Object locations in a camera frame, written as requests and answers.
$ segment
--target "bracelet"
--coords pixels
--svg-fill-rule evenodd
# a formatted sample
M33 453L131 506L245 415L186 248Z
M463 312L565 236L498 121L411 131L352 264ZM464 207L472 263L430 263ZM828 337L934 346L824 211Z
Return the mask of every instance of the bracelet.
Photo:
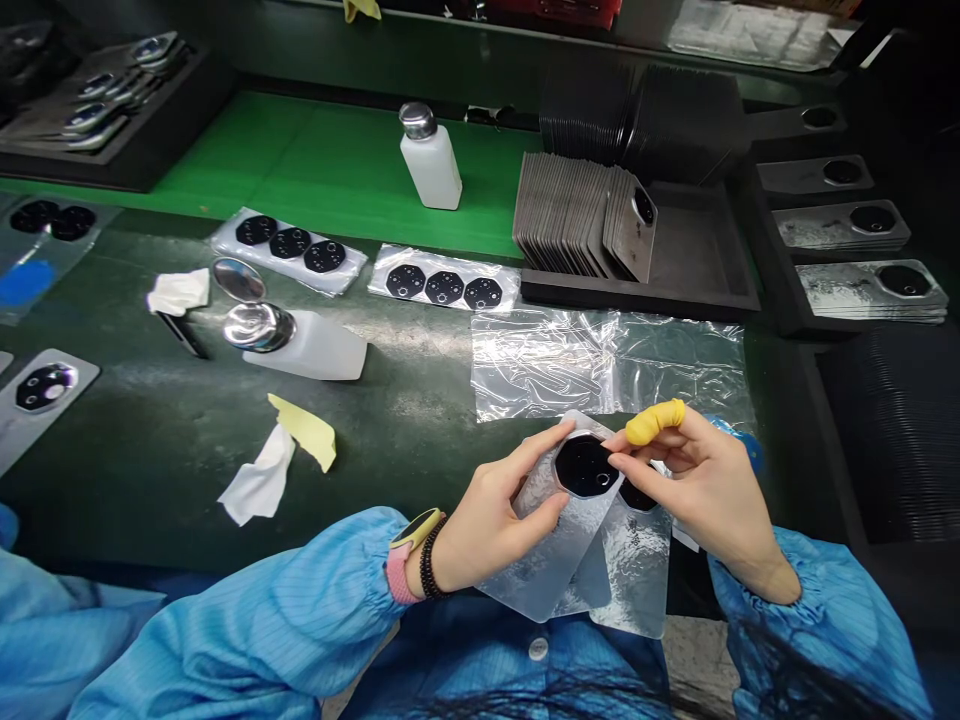
M423 585L423 594L433 600L445 598L450 595L450 593L445 593L437 587L437 581L433 577L433 563L431 562L433 544L437 541L437 535L440 534L440 530L446 522L446 517L441 518L437 526L430 531L426 540L423 541L423 551L420 555L420 584Z

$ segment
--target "blue sleeve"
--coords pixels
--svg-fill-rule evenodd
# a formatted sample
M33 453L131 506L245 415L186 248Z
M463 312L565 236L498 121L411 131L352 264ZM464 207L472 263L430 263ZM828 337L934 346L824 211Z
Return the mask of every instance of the blue sleeve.
M787 695L790 702L796 702L798 695L809 694L811 687L797 690L795 685L788 690L784 685L803 682L798 673L789 671L777 674L780 687L774 688L773 665L778 655L769 647L761 647L757 634L749 632L751 626L762 626L811 663L858 687L871 699L899 707L910 717L931 717L903 623L850 550L781 528L775 528L775 532L800 578L803 594L793 605L774 605L760 599L719 561L710 558L713 587L729 621L727 646L740 672L740 688L733 697L737 716L767 716L771 712L763 711L765 702Z
M407 521L373 508L173 603L71 718L319 718L403 614L383 564Z
M62 718L163 595L58 577L0 550L0 717Z

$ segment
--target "hand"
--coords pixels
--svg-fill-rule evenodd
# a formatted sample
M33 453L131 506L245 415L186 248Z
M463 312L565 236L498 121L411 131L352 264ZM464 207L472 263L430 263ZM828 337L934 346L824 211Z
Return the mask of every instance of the hand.
M557 492L520 520L511 507L523 479L547 450L573 432L565 422L523 441L503 460L481 465L433 545L433 576L437 587L454 592L472 587L526 555L557 526L570 496ZM407 586L422 598L420 555L411 553L406 564Z
M660 430L648 445L631 445L621 430L604 446L615 453L613 467L683 523L751 592L781 605L800 598L800 581L777 545L742 442L687 408L678 427ZM673 479L649 460L662 460Z

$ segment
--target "smartwatch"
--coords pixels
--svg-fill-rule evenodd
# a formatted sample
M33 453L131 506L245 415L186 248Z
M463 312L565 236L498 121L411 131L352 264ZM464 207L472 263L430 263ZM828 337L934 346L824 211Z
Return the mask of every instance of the smartwatch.
M439 508L420 513L390 541L390 554L387 555L387 582L393 599L401 605L420 602L420 598L411 593L407 585L407 558L445 517L446 515L440 512Z

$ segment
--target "white button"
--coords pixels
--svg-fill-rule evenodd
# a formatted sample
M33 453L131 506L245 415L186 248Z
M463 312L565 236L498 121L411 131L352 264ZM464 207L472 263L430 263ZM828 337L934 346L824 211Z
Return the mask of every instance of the white button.
M529 655L530 659L534 662L540 662L547 656L547 650L550 649L550 645L547 644L546 638L537 638L532 643L530 643Z

